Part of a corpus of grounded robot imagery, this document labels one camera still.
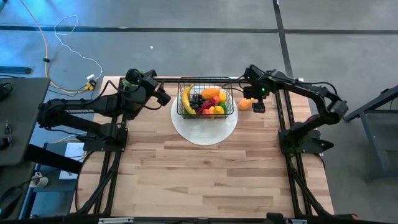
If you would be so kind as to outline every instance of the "wooden table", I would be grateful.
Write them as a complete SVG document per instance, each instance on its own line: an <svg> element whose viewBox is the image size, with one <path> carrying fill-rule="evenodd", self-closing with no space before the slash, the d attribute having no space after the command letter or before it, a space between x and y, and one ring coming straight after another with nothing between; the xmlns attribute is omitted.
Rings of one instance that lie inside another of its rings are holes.
<svg viewBox="0 0 398 224"><path fill-rule="evenodd" d="M117 84L119 78L104 77L103 85L108 80ZM127 124L129 138L119 166L112 216L264 218L267 212L293 216L285 159L277 138L280 127L274 95L265 100L264 114L238 111L236 128L225 141L197 146L181 137L171 121L177 84L166 83L165 90L172 96L167 106L158 111L143 109ZM113 88L105 91L105 95L111 93ZM235 102L243 97L238 91L233 94ZM290 96L295 120L305 121L311 115L308 99ZM155 99L148 106L156 107ZM110 118L96 115L94 121L107 123ZM98 185L103 157L103 152L95 152L83 167L80 206ZM303 154L303 164L309 189L333 213L321 160ZM101 211L107 194L106 189ZM304 211L301 190L298 197Z"/></svg>

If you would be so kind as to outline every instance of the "black wire basket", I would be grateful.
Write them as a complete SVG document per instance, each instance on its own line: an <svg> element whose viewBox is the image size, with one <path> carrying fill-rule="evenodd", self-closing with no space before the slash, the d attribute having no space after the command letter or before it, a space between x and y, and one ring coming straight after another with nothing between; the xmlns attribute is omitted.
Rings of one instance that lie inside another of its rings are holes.
<svg viewBox="0 0 398 224"><path fill-rule="evenodd" d="M183 103L182 103L182 93L184 89L190 87L194 84L193 88L190 91L189 99L194 94L200 94L203 90L207 88L219 88L220 92L224 92L226 95L226 111L224 114L189 114ZM178 94L177 94L177 114L181 115L183 118L191 118L191 119L206 119L206 118L227 118L228 115L234 113L234 103L233 103L233 94L232 94L232 84L231 79L229 77L200 77L200 78L192 78L192 77L181 77L178 80Z"/></svg>

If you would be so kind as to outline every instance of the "concrete floor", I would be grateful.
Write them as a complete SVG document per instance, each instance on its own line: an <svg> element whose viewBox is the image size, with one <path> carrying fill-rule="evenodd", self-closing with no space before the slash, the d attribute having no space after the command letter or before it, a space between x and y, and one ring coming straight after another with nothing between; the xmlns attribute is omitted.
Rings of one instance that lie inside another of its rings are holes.
<svg viewBox="0 0 398 224"><path fill-rule="evenodd" d="M77 14L82 26L94 27L277 28L272 0L25 2L39 22L48 26ZM398 29L398 1L394 0L280 0L279 4L285 29ZM65 25L74 22L71 19ZM9 24L34 24L19 1L9 1L0 12L0 26ZM78 89L85 77L99 73L93 62L61 46L53 32L45 35L52 59L49 73L61 86ZM154 68L161 75L235 77L250 63L285 71L278 34L74 32L62 39L83 55L96 59L103 66L104 75L124 75L129 68ZM289 34L286 39L293 75L306 81L333 83L348 101L350 111L398 83L398 35ZM32 67L30 76L44 76L44 46L39 32L2 30L0 49L0 65ZM63 96L47 94L47 99L59 97ZM398 108L398 101L393 107ZM335 212L396 222L397 179L363 181L376 168L359 120L320 130L324 139L335 143L325 153ZM64 136L37 128L32 143L42 145ZM36 210L44 210L40 200ZM65 211L57 208L51 212L58 215Z"/></svg>

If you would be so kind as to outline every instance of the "fruit basket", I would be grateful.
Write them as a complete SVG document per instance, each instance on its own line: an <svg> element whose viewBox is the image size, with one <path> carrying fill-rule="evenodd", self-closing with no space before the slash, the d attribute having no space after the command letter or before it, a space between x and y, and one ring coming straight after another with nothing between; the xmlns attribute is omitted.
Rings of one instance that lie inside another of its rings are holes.
<svg viewBox="0 0 398 224"><path fill-rule="evenodd" d="M227 118L234 113L231 88L228 77L181 77L178 81L177 114L191 119Z"/></svg>

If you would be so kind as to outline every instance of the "yellow banana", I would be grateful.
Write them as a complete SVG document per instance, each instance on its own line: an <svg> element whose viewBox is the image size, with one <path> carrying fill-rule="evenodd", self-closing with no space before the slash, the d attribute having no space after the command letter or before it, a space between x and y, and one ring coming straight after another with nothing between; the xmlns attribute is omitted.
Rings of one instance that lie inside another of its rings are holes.
<svg viewBox="0 0 398 224"><path fill-rule="evenodd" d="M184 104L184 107L188 114L196 114L195 110L192 109L192 107L189 105L189 93L191 92L192 87L193 84L185 88L184 92L182 93L182 104Z"/></svg>

